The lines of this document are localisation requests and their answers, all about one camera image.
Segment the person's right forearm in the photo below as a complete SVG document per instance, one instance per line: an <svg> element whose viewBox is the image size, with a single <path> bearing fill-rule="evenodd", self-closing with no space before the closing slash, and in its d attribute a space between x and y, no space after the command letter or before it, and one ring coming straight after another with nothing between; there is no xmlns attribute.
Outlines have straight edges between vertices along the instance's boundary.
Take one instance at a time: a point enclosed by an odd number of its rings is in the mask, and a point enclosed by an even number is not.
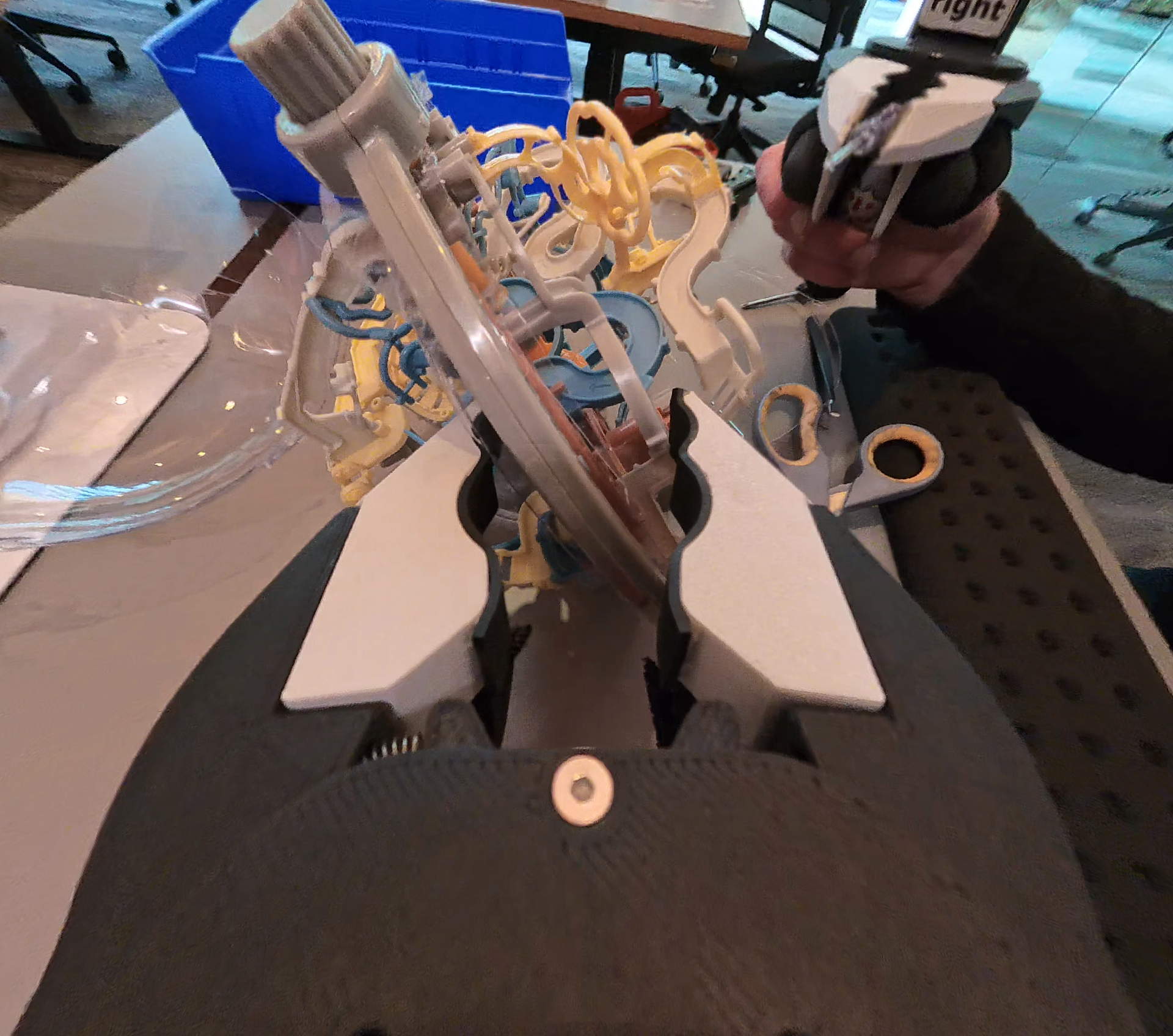
<svg viewBox="0 0 1173 1036"><path fill-rule="evenodd" d="M1006 192L940 302L887 307L945 367L986 374L1047 436L1111 470L1172 481L1172 314L1093 275Z"/></svg>

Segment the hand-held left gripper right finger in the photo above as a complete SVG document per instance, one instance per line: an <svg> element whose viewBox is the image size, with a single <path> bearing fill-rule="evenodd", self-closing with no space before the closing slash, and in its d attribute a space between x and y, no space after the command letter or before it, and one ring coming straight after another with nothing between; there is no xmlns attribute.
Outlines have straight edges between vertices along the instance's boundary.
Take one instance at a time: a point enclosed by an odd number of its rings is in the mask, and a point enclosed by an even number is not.
<svg viewBox="0 0 1173 1036"><path fill-rule="evenodd" d="M682 542L644 664L658 746L703 704L723 706L751 745L798 707L882 711L886 693L807 499L693 392L674 390L667 417Z"/></svg>

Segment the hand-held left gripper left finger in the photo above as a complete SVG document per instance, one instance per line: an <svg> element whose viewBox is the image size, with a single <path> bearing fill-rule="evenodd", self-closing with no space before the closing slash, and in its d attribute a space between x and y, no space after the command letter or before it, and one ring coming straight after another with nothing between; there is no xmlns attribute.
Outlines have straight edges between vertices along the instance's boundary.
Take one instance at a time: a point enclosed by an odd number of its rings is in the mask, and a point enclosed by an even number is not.
<svg viewBox="0 0 1173 1036"><path fill-rule="evenodd" d="M421 731L470 704L506 738L517 655L500 563L491 454L449 424L358 506L282 691L290 711L385 706Z"/></svg>

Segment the marble maze ball toy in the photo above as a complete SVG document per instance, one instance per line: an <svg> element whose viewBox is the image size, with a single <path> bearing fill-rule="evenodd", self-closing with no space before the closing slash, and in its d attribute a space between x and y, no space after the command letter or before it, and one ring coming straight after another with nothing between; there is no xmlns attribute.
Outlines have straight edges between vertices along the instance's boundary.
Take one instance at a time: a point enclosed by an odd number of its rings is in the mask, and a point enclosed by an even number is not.
<svg viewBox="0 0 1173 1036"><path fill-rule="evenodd" d="M696 296L719 260L731 195L697 135L635 145L604 104L578 101L565 131L506 126L455 133L432 115L442 141L411 162L382 128L359 140L325 133L316 177L359 199L381 256L378 282L354 302L312 298L343 336L416 337L427 385L470 404L552 512L560 530L624 595L658 601L679 544L658 497L674 466L667 419L650 393L658 372L638 367L636 323L612 319L606 302L647 305L655 363L671 337L717 409L747 400L764 358L727 299ZM374 463L380 420L358 382L340 391L353 418L330 454L335 473Z"/></svg>

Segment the clear plastic dome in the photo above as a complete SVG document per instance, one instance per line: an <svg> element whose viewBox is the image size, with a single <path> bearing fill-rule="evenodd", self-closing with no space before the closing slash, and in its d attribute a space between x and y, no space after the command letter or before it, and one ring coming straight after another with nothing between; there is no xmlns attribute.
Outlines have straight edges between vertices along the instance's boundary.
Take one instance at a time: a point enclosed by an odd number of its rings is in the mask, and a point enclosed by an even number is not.
<svg viewBox="0 0 1173 1036"><path fill-rule="evenodd" d="M274 206L246 279L183 290L143 275L97 297L2 287L2 550L103 539L182 516L307 442L366 434L330 417L348 304L378 282L357 202L321 221Z"/></svg>

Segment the black tweezers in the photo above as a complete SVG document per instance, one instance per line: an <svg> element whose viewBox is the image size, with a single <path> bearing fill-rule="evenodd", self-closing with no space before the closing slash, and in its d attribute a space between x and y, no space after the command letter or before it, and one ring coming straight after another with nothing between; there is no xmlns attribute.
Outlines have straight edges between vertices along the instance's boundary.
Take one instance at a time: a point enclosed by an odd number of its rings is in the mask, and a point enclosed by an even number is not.
<svg viewBox="0 0 1173 1036"><path fill-rule="evenodd" d="M806 317L805 330L811 353L813 390L820 404L820 419L829 421L838 418L838 391L841 382L841 352L835 336L827 321L815 313Z"/></svg>

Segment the black dimpled mat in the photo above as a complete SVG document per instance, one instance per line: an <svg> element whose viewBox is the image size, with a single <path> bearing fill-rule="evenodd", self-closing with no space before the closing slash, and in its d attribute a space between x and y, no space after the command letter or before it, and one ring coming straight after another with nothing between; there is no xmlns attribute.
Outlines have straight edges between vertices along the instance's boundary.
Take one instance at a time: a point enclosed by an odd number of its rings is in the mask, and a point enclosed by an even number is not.
<svg viewBox="0 0 1173 1036"><path fill-rule="evenodd" d="M917 425L940 478L886 507L906 588L988 684L1047 785L1106 952L1148 1034L1172 1031L1172 702L1013 406L930 367L872 309L830 318L862 433Z"/></svg>

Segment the black-handled screwdriver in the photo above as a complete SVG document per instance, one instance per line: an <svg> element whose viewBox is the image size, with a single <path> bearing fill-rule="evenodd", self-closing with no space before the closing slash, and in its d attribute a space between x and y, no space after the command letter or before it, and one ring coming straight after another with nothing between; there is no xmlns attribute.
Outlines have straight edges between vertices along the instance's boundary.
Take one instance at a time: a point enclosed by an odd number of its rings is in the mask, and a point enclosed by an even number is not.
<svg viewBox="0 0 1173 1036"><path fill-rule="evenodd" d="M758 311L778 305L799 305L799 307L816 307L818 305L838 302L848 293L848 287L820 285L813 282L800 282L796 287L782 294L769 294L741 304L743 311Z"/></svg>

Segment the red bag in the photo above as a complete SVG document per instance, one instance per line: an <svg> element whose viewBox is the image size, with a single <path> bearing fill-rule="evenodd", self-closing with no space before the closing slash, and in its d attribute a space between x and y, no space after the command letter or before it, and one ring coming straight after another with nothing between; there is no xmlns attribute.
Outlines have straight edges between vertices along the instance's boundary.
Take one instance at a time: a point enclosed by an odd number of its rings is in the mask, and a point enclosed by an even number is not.
<svg viewBox="0 0 1173 1036"><path fill-rule="evenodd" d="M612 110L632 137L649 130L655 134L670 116L670 108L655 86L624 87L617 93Z"/></svg>

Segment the person's right hand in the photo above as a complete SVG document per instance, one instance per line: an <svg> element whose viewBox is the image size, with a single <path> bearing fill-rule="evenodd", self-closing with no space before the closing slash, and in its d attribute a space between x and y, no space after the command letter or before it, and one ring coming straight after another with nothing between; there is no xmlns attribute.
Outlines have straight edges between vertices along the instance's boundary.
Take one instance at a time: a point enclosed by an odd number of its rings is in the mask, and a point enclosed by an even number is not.
<svg viewBox="0 0 1173 1036"><path fill-rule="evenodd" d="M952 287L999 219L999 199L942 228L894 221L879 237L839 221L812 221L807 206L784 192L784 144L769 145L755 165L757 191L769 224L784 241L784 260L821 286L867 289L890 294L913 309L927 309Z"/></svg>

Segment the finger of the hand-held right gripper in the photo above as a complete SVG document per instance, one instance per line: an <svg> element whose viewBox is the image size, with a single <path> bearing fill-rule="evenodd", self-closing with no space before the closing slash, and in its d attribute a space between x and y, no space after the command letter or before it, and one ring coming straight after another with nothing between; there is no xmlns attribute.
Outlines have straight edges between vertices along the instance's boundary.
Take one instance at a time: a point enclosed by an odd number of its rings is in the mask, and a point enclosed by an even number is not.
<svg viewBox="0 0 1173 1036"><path fill-rule="evenodd" d="M911 104L922 95L922 72L881 57L853 57L826 81L818 108L818 180L815 221L891 221L913 172L901 172L901 161L884 154ZM836 145L848 128L883 104L908 103L877 158L852 161L839 172L823 172L827 145Z"/></svg>
<svg viewBox="0 0 1173 1036"><path fill-rule="evenodd" d="M975 147L994 119L996 90L984 77L922 75L922 95L884 150L913 176L891 221L872 223L872 236L899 219L928 228L970 214L981 198Z"/></svg>

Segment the person's leg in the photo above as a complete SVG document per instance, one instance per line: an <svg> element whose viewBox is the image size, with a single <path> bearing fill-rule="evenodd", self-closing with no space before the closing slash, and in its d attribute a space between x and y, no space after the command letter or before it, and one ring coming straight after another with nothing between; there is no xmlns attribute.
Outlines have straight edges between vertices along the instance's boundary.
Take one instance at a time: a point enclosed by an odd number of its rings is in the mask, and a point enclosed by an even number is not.
<svg viewBox="0 0 1173 1036"><path fill-rule="evenodd" d="M1124 573L1150 611L1151 618L1166 643L1172 646L1172 568L1126 566Z"/></svg>

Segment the grey orange scissors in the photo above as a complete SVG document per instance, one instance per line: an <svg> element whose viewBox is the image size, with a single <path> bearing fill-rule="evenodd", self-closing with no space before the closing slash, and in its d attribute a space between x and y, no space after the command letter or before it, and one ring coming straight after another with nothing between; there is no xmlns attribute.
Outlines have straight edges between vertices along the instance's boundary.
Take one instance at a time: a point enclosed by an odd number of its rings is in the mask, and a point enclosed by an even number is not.
<svg viewBox="0 0 1173 1036"><path fill-rule="evenodd" d="M784 455L769 439L769 413L780 402L798 406L794 432L798 436L798 458ZM833 516L842 516L861 507L874 507L903 497L911 497L933 485L945 466L945 451L940 440L917 425L888 424L872 429L857 446L857 474L848 481L833 476L830 458L820 442L820 417L823 405L811 387L788 382L769 390L755 412L755 443L767 460L784 473L808 503L821 506ZM918 454L918 470L899 478L879 463L879 452L884 446L906 445Z"/></svg>

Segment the wooden-edged table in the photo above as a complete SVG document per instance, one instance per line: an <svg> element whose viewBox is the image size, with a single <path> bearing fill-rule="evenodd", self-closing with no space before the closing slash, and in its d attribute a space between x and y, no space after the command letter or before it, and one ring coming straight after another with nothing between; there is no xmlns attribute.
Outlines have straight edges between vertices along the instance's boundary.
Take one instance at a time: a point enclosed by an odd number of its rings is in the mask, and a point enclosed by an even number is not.
<svg viewBox="0 0 1173 1036"><path fill-rule="evenodd" d="M667 54L682 46L740 52L752 27L740 0L480 0L554 11L567 38L588 45L584 100L611 106L622 89L629 54Z"/></svg>

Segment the blue storage bin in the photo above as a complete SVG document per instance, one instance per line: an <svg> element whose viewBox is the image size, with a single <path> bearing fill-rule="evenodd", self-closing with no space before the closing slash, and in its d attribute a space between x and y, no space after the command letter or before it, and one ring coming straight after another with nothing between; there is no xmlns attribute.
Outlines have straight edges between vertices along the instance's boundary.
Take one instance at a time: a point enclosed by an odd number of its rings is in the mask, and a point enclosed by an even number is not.
<svg viewBox="0 0 1173 1036"><path fill-rule="evenodd" d="M239 199L316 205L325 133L399 137L411 162L457 134L506 126L565 131L574 101L565 18L477 0L313 0L312 84L330 107L298 126L233 55L233 27L257 0L204 0L142 46Z"/></svg>

